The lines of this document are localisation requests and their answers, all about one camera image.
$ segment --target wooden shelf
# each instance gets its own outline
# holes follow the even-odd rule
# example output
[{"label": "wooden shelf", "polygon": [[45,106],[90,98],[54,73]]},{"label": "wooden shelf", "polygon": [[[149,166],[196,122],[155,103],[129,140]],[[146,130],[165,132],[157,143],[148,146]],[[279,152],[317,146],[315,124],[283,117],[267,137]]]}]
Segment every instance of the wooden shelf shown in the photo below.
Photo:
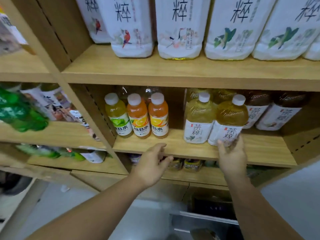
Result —
[{"label": "wooden shelf", "polygon": [[70,157],[59,157],[51,159],[47,157],[32,156],[28,164],[45,166],[51,168],[64,168],[70,170],[92,171],[99,173],[127,174],[122,170],[119,161],[112,157],[106,157],[102,163],[91,163],[87,160],[76,161]]},{"label": "wooden shelf", "polygon": [[[248,163],[275,167],[294,167],[297,165],[283,138],[277,135],[243,134],[248,155]],[[118,136],[113,149],[116,152],[143,153],[157,143],[166,143],[165,156],[217,160],[219,157],[216,146],[207,142],[190,144],[183,140],[183,130],[169,129],[168,137],[158,139],[153,134],[142,140],[132,135],[129,138]]]},{"label": "wooden shelf", "polygon": [[188,172],[183,169],[178,172],[166,170],[162,179],[227,186],[227,182],[219,168],[202,167],[199,172]]},{"label": "wooden shelf", "polygon": [[2,82],[54,82],[40,58],[24,49],[0,56],[0,76]]},{"label": "wooden shelf", "polygon": [[0,123],[0,141],[28,143],[54,147],[105,149],[100,141],[95,141],[86,128],[76,122],[50,121],[41,131],[18,132],[6,123]]},{"label": "wooden shelf", "polygon": [[320,91],[319,64],[303,58],[213,61],[204,53],[194,60],[170,61],[157,48],[146,59],[120,59],[110,45],[92,45],[63,75],[67,82],[80,84]]}]

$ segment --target bottle cap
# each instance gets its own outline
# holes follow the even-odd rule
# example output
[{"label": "bottle cap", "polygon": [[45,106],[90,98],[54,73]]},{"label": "bottle cap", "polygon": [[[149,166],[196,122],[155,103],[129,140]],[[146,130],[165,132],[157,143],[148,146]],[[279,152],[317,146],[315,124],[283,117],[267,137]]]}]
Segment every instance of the bottle cap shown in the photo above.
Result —
[{"label": "bottle cap", "polygon": [[200,92],[199,93],[199,101],[206,103],[210,100],[210,94],[207,92]]},{"label": "bottle cap", "polygon": [[236,94],[233,96],[232,103],[238,106],[245,104],[246,97],[241,94]]},{"label": "bottle cap", "polygon": [[165,97],[160,92],[155,92],[154,94],[151,95],[151,102],[155,105],[163,104],[164,101],[165,101]]},{"label": "bottle cap", "polygon": [[116,93],[108,93],[105,97],[104,100],[106,101],[106,104],[108,105],[114,105],[119,101],[119,97]]},{"label": "bottle cap", "polygon": [[128,96],[128,103],[131,106],[137,106],[141,104],[141,97],[138,93],[132,93]]}]

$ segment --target shelf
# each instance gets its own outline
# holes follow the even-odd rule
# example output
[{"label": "shelf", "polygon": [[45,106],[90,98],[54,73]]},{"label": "shelf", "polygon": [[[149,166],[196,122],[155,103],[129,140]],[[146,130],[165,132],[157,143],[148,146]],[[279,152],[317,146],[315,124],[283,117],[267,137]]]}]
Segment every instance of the shelf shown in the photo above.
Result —
[{"label": "shelf", "polygon": [[28,164],[45,166],[51,168],[63,168],[70,170],[92,171],[99,173],[126,174],[119,165],[119,161],[112,157],[106,157],[102,163],[91,163],[87,160],[76,161],[70,157],[59,157],[51,159],[47,157],[32,156]]},{"label": "shelf", "polygon": [[0,76],[2,82],[54,82],[40,58],[24,49],[0,56]]},{"label": "shelf", "polygon": [[199,172],[188,172],[183,169],[178,172],[166,170],[162,179],[227,186],[227,182],[219,168],[202,167]]},{"label": "shelf", "polygon": [[44,130],[26,132],[18,132],[2,122],[0,141],[53,147],[105,149],[102,142],[91,138],[86,128],[76,122],[50,121]]},{"label": "shelf", "polygon": [[63,72],[69,83],[320,91],[320,62],[120,59],[110,45],[92,45]]},{"label": "shelf", "polygon": [[[243,139],[248,155],[248,163],[275,167],[294,167],[297,165],[283,138],[278,135],[244,134]],[[116,152],[143,153],[157,143],[166,143],[165,156],[217,160],[219,157],[216,146],[207,142],[190,144],[183,140],[183,130],[169,129],[168,137],[158,139],[153,134],[142,140],[132,135],[129,138],[118,136],[113,149]]]}]

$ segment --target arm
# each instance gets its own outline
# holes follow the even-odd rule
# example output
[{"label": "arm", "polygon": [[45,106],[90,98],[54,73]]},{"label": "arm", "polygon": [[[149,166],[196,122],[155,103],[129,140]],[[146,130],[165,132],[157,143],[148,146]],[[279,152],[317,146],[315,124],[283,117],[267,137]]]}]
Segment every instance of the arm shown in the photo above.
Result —
[{"label": "arm", "polygon": [[272,208],[246,176],[247,155],[242,137],[233,149],[219,142],[219,166],[224,173],[240,229],[246,240],[303,240]]},{"label": "arm", "polygon": [[134,199],[155,185],[173,160],[170,156],[159,163],[165,146],[159,143],[149,148],[126,178],[49,222],[27,240],[108,239]]}]

